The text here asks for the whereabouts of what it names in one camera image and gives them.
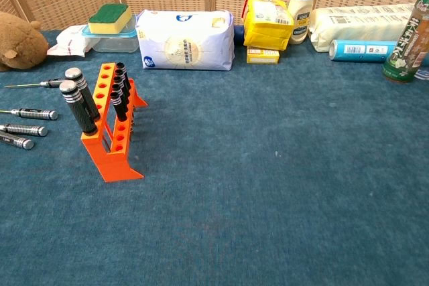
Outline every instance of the orange screwdriver holder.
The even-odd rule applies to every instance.
[[[115,76],[115,63],[101,64],[99,79],[95,86],[93,98],[100,112],[100,119],[95,122],[97,133],[88,136],[82,133],[81,140],[91,159],[100,171],[105,182],[143,179],[144,175],[131,169],[128,163],[129,142],[131,137],[131,121],[134,108],[146,107],[147,103],[139,97],[133,79],[129,79],[129,103],[127,105],[127,120],[121,122],[116,117],[115,128],[112,130],[107,122],[112,91],[113,77]],[[104,135],[109,136],[110,151],[103,146]]]

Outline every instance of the teal carpet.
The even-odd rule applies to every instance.
[[[50,130],[0,145],[1,285],[429,285],[429,82],[305,42],[271,66],[238,47],[230,72],[51,57],[0,85],[77,66],[93,88],[112,61],[149,104],[129,154],[144,180],[104,183],[58,89],[0,89],[0,108],[60,113],[0,116]]]

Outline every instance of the brown stuffed animal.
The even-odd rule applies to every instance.
[[[0,12],[0,72],[9,68],[31,68],[43,62],[48,42],[38,31],[40,23],[31,23]]]

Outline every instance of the plastic container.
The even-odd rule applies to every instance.
[[[86,26],[82,30],[82,35],[86,38],[99,38],[99,42],[94,45],[93,50],[100,53],[134,53],[139,49],[134,15],[118,34],[91,33],[89,27]]]
[[[313,10],[314,0],[290,0],[288,11],[295,21],[294,30],[290,36],[291,44],[301,44],[308,32],[310,13]]]

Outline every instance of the mayonnaise bottle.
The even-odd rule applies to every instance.
[[[308,21],[313,10],[314,0],[290,0],[288,11],[294,18],[295,26],[289,44],[301,44],[308,31]]]

